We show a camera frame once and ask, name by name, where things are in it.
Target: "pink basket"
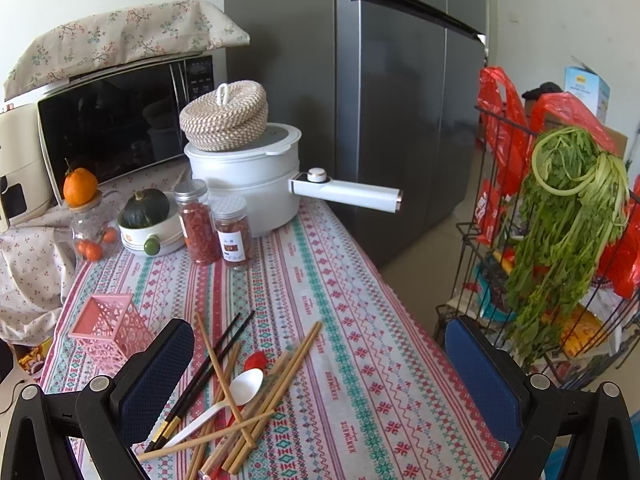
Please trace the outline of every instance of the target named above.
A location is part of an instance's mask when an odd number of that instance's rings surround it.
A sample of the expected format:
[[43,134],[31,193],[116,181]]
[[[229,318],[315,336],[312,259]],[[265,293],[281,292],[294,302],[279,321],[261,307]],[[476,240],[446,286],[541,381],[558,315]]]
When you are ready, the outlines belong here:
[[104,373],[116,374],[153,341],[132,298],[133,294],[92,294],[69,333]]

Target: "glass jar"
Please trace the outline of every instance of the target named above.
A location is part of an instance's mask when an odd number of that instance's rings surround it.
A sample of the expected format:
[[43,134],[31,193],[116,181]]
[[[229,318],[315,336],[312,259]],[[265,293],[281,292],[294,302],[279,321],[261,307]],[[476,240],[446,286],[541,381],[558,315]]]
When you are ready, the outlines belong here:
[[246,200],[239,195],[226,196],[216,199],[211,210],[225,263],[235,269],[244,267],[254,257]]
[[207,183],[198,178],[185,180],[174,187],[174,199],[193,263],[208,266],[218,261],[222,255],[211,221]]
[[99,190],[90,202],[69,208],[73,246],[79,259],[98,262],[120,249],[118,208],[110,203],[114,199],[116,203],[122,202],[122,194],[110,191],[103,195]]

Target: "red plastic bag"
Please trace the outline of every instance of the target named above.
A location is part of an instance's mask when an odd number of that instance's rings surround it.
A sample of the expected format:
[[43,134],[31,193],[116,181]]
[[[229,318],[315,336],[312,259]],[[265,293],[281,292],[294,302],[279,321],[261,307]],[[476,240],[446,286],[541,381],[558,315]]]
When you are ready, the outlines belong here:
[[474,211],[474,220],[480,226],[478,243],[491,247],[494,242],[495,232],[500,227],[499,218],[506,210],[504,206],[500,206],[501,198],[500,189],[492,187],[489,179],[484,179]]
[[549,112],[566,124],[574,124],[587,130],[593,140],[603,150],[616,153],[613,140],[607,135],[604,126],[580,99],[569,92],[560,94],[543,94],[531,111],[530,128],[534,132],[542,131],[545,115]]
[[[640,193],[640,175],[634,184]],[[631,300],[640,286],[640,204],[632,198],[627,205],[628,226],[622,238],[604,249],[598,263],[598,275],[605,275],[613,283],[613,291]]]
[[[499,84],[504,86],[506,105],[502,103]],[[500,67],[489,66],[480,71],[478,106],[521,126],[527,126],[527,117],[518,91]],[[485,113],[481,113],[481,116],[486,125],[486,142],[496,158],[496,182],[502,188],[503,195],[515,194],[527,174],[532,138],[523,130],[496,117]]]

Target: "light blue cardboard box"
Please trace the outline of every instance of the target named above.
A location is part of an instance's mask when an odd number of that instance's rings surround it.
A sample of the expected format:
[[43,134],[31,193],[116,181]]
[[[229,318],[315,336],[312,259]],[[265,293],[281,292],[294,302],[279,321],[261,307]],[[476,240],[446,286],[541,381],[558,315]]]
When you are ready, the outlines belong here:
[[609,85],[588,66],[564,69],[564,91],[575,95],[604,124],[609,108]]

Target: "tile floor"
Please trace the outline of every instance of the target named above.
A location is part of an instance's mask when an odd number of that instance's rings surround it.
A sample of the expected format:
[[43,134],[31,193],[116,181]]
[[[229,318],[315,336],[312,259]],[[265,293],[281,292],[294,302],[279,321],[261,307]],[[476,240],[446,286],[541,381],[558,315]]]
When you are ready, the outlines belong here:
[[[462,247],[462,237],[456,229],[456,223],[468,221],[473,213],[478,192],[478,176],[482,166],[480,153],[477,152],[476,155],[465,199],[449,217],[380,269],[385,281],[428,333],[433,333],[438,319],[435,307],[450,299],[454,286]],[[482,172],[487,171],[490,171],[490,165],[485,163]],[[463,262],[461,274],[464,274],[465,265]],[[622,368],[616,370],[615,366],[610,367],[589,389],[596,388],[603,381],[618,384],[629,413],[635,413],[640,410],[638,372],[640,345]]]

